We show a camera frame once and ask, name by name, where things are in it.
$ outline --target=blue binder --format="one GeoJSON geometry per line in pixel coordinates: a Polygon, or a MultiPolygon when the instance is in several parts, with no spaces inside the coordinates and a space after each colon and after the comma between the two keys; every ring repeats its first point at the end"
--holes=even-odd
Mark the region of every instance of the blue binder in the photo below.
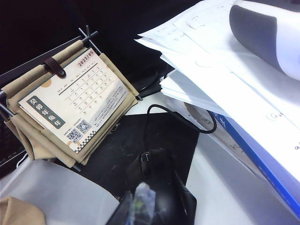
{"type": "Polygon", "coordinates": [[[214,116],[300,219],[300,183],[233,119],[214,116]]]}

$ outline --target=qr code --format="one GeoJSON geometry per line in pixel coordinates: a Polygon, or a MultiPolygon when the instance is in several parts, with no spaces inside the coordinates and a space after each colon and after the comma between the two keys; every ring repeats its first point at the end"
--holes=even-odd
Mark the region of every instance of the qr code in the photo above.
{"type": "Polygon", "coordinates": [[[87,121],[83,120],[76,126],[82,133],[85,134],[90,129],[90,124],[87,121]]]}
{"type": "Polygon", "coordinates": [[[77,143],[77,141],[82,137],[76,129],[73,129],[70,134],[67,135],[67,138],[70,139],[73,143],[77,143]]]}

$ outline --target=calendar page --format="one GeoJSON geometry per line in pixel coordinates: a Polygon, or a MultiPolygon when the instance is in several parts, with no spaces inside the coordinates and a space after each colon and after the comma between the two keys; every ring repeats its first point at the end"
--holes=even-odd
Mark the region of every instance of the calendar page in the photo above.
{"type": "Polygon", "coordinates": [[[21,108],[79,153],[128,95],[128,89],[92,50],[19,101],[21,108]]]}

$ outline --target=leather strap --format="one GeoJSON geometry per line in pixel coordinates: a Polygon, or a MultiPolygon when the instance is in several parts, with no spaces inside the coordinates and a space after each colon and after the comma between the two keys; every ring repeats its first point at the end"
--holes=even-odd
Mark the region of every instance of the leather strap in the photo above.
{"type": "Polygon", "coordinates": [[[46,59],[43,62],[45,65],[47,65],[57,76],[60,78],[63,78],[66,76],[66,72],[64,69],[60,66],[60,64],[52,57],[46,59]]]}

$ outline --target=black cable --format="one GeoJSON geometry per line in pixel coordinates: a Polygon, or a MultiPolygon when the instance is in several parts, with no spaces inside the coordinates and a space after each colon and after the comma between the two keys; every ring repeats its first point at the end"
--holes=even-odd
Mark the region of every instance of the black cable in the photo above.
{"type": "Polygon", "coordinates": [[[154,79],[145,87],[139,89],[138,92],[143,92],[144,90],[148,89],[149,87],[151,87],[152,85],[154,85],[156,83],[156,81],[158,81],[159,79],[159,72],[156,72],[156,76],[154,77],[154,79]]]}
{"type": "Polygon", "coordinates": [[[162,106],[162,105],[157,105],[157,104],[153,104],[150,105],[148,110],[147,110],[147,117],[146,117],[146,122],[145,122],[145,126],[144,126],[144,133],[143,133],[143,144],[144,144],[144,149],[145,151],[148,151],[147,145],[146,145],[146,131],[147,131],[147,125],[148,125],[148,121],[149,121],[149,114],[150,114],[150,110],[153,108],[160,108],[162,110],[165,110],[166,112],[170,113],[174,118],[179,119],[181,122],[183,122],[185,125],[187,125],[188,127],[192,128],[193,130],[203,133],[203,134],[211,134],[213,132],[216,131],[217,129],[217,122],[216,119],[214,117],[214,115],[212,114],[212,112],[206,110],[208,112],[208,114],[210,115],[212,122],[214,124],[213,128],[211,130],[202,130],[198,127],[196,127],[193,123],[189,122],[188,120],[186,120],[185,118],[179,116],[178,114],[176,114],[175,112],[171,111],[170,109],[162,106]]]}
{"type": "MultiPolygon", "coordinates": [[[[170,65],[167,64],[167,66],[165,67],[165,71],[163,72],[163,74],[164,74],[164,79],[167,77],[167,73],[168,73],[168,69],[169,69],[169,68],[170,68],[170,65]]],[[[154,85],[154,84],[158,81],[159,78],[160,78],[160,73],[159,73],[158,71],[156,71],[156,76],[155,76],[155,78],[154,78],[147,86],[145,86],[145,87],[139,89],[138,92],[141,93],[141,92],[143,92],[144,90],[150,88],[152,85],[154,85]]]]}

